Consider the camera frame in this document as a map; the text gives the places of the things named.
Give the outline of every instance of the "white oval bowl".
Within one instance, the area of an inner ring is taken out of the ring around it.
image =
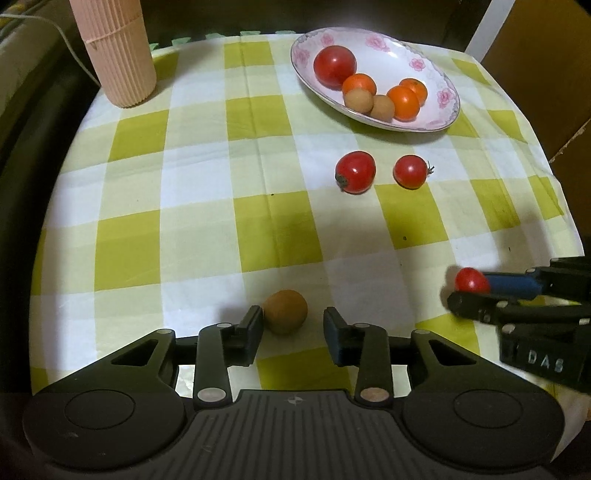
[[[329,45],[342,45],[357,59],[357,73],[373,78],[385,95],[400,80],[415,78],[427,86],[428,97],[415,120],[382,122],[345,107],[340,90],[323,86],[314,74],[316,55]],[[291,46],[291,64],[300,80],[331,107],[361,123],[402,132],[436,132],[449,127],[460,113],[460,97],[452,81],[428,58],[394,38],[360,28],[321,28],[299,37]]]

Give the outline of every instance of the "orange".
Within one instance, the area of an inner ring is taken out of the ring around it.
[[[372,95],[375,95],[378,91],[372,78],[364,73],[355,73],[343,82],[343,95],[346,95],[354,88],[362,88],[363,90],[367,90]]]
[[[403,122],[414,120],[421,106],[417,95],[407,87],[396,85],[386,94],[394,104],[394,118]]]
[[[423,82],[417,79],[404,79],[399,85],[410,88],[417,95],[420,105],[425,105],[425,101],[427,101],[427,87],[425,87]]]

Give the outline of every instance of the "pink tumbler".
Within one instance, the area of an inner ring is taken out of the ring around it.
[[[70,0],[76,24],[110,102],[130,107],[156,86],[139,0]]]

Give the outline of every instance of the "cherry tomato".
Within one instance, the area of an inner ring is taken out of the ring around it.
[[[394,175],[394,180],[396,180],[401,187],[415,190],[425,183],[428,175],[433,173],[433,167],[428,166],[427,163],[417,155],[405,155],[398,159],[394,165],[392,173]]]
[[[375,178],[374,158],[366,152],[347,153],[336,164],[335,180],[347,193],[363,193]]]
[[[482,272],[472,267],[462,268],[456,275],[455,287],[457,291],[471,291],[473,293],[490,293],[491,285]]]
[[[341,90],[343,91],[343,95],[346,95],[348,92],[355,88],[362,88],[363,90],[367,90],[372,95],[375,95],[378,91],[378,88],[375,86],[374,80],[364,73],[356,73],[355,75],[351,75],[348,77],[345,82],[343,83],[343,87]]]
[[[402,85],[406,88],[410,88],[417,95],[419,104],[421,106],[425,105],[425,102],[427,101],[428,91],[427,87],[423,82],[417,79],[404,79],[400,81],[399,85]]]
[[[331,45],[314,59],[314,73],[325,87],[340,89],[343,82],[357,71],[357,60],[348,48]]]
[[[396,85],[396,87],[390,88],[386,95],[394,104],[394,118],[396,120],[410,122],[417,117],[421,104],[417,94],[410,88]]]

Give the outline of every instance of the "pink flower pattern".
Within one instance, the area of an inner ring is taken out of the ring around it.
[[[386,45],[386,41],[380,35],[369,35],[365,40],[365,44],[374,50],[390,51],[390,48]]]
[[[322,43],[323,47],[328,47],[335,44],[335,38],[330,33],[325,33],[322,35],[320,43]]]
[[[412,59],[409,62],[409,65],[417,72],[422,72],[425,69],[425,62],[423,59]]]
[[[310,52],[303,49],[296,47],[294,49],[294,63],[301,69],[305,69],[308,65],[308,60],[310,59]]]
[[[449,101],[452,100],[454,97],[454,93],[449,88],[439,90],[437,92],[437,101],[439,103],[439,108],[445,108]]]

